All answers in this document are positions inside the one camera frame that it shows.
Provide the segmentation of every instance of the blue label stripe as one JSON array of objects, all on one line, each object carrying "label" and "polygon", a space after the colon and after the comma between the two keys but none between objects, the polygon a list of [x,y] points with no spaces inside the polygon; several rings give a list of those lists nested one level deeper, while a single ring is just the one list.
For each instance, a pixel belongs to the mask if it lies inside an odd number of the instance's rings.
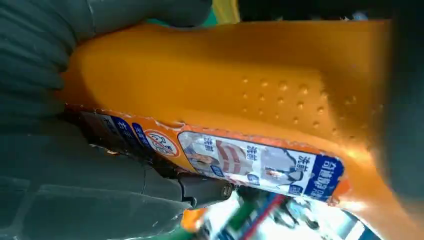
[{"label": "blue label stripe", "polygon": [[136,136],[134,135],[133,129],[124,119],[117,116],[110,116],[110,117],[112,118],[112,121],[116,126],[116,129],[118,129],[119,134],[122,136],[122,138],[131,148],[143,149],[143,147],[140,145],[139,141],[137,140]]},{"label": "blue label stripe", "polygon": [[339,177],[343,175],[345,167],[338,159],[325,155],[317,155],[312,169],[312,175],[304,194],[326,202],[332,196]]},{"label": "blue label stripe", "polygon": [[143,131],[143,128],[140,124],[133,122],[132,128],[134,128],[135,135],[137,136],[138,140],[141,144],[143,144],[145,147],[153,149],[152,146],[150,146],[149,141],[147,140],[147,137]]},{"label": "blue label stripe", "polygon": [[210,168],[212,169],[212,172],[216,176],[221,177],[221,178],[225,177],[224,174],[223,174],[223,171],[221,170],[221,168],[219,166],[211,165]]}]

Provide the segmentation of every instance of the shirt image on label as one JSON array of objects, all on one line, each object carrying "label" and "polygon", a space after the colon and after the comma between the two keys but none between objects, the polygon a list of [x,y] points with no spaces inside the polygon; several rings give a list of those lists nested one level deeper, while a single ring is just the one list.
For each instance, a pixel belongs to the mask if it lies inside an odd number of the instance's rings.
[{"label": "shirt image on label", "polygon": [[146,130],[144,134],[148,143],[156,152],[169,157],[178,157],[180,155],[178,146],[165,134],[156,130]]},{"label": "shirt image on label", "polygon": [[183,152],[200,173],[275,193],[326,201],[344,166],[326,155],[185,131]]}]

